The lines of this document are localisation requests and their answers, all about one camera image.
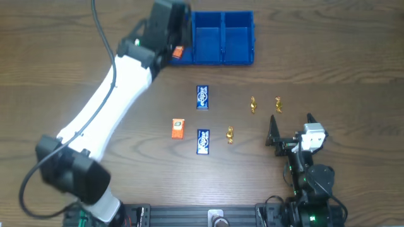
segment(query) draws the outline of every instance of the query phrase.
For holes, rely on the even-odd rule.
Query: wood grain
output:
[[[152,205],[255,204],[292,195],[284,158],[264,146],[280,95],[281,134],[312,112],[330,137],[316,163],[336,171],[334,194],[347,226],[404,224],[404,4],[401,0],[192,0],[195,10],[254,10],[251,67],[168,67],[132,106],[103,160],[124,202]],[[116,47],[152,1],[98,0]],[[42,134],[56,135],[81,110],[110,67],[90,2],[0,1],[0,222],[60,226],[26,217],[17,193],[35,164]],[[195,86],[210,85],[210,109],[195,110]],[[256,97],[255,115],[249,98]],[[185,139],[170,138],[171,119]],[[234,126],[234,144],[225,133]],[[211,154],[197,156],[196,129],[211,130]],[[37,212],[68,201],[36,173],[26,200]]]

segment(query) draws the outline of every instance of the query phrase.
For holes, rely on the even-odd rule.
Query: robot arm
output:
[[[111,67],[78,116],[60,131],[57,138],[42,136],[35,148],[38,162],[47,160],[39,165],[43,181],[61,192],[73,194],[83,209],[108,226],[122,226],[125,210],[122,202],[112,195],[110,174],[99,161],[115,128],[137,97],[171,60],[175,47],[190,44],[190,13],[189,5],[182,1],[155,0],[150,18],[140,21],[119,44],[113,89],[114,69]],[[138,35],[137,31],[143,25],[143,35]],[[98,114],[78,135],[79,129],[103,102]],[[20,204],[27,214],[31,214],[21,199]]]

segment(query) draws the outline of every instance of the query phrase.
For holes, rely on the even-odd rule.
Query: blue tray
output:
[[[251,65],[254,62],[253,11],[192,12],[193,46],[173,65]]]

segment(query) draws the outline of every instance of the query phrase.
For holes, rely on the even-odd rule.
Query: tic tac label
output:
[[[209,109],[209,88],[208,85],[198,85],[196,87],[196,108],[198,110]]]
[[[209,154],[209,129],[198,129],[198,147],[196,154]]]

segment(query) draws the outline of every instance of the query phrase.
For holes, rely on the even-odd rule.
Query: wooden table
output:
[[[152,1],[97,1],[113,48]],[[334,194],[347,226],[404,224],[404,4],[401,0],[193,0],[194,10],[254,10],[251,67],[164,69],[117,128],[102,164],[126,203],[255,204],[293,192],[282,180],[285,158],[264,146],[275,96],[283,136],[302,130],[312,112],[330,133],[315,163],[332,166]],[[18,189],[35,164],[42,134],[55,136],[78,114],[110,62],[90,1],[0,2],[0,222],[38,221],[18,206]],[[210,85],[210,109],[195,109],[195,87]],[[250,96],[258,108],[251,115]],[[170,138],[173,118],[185,138]],[[234,144],[225,134],[234,126]],[[211,130],[211,153],[196,155],[196,129]],[[40,213],[67,198],[36,173],[26,201]]]

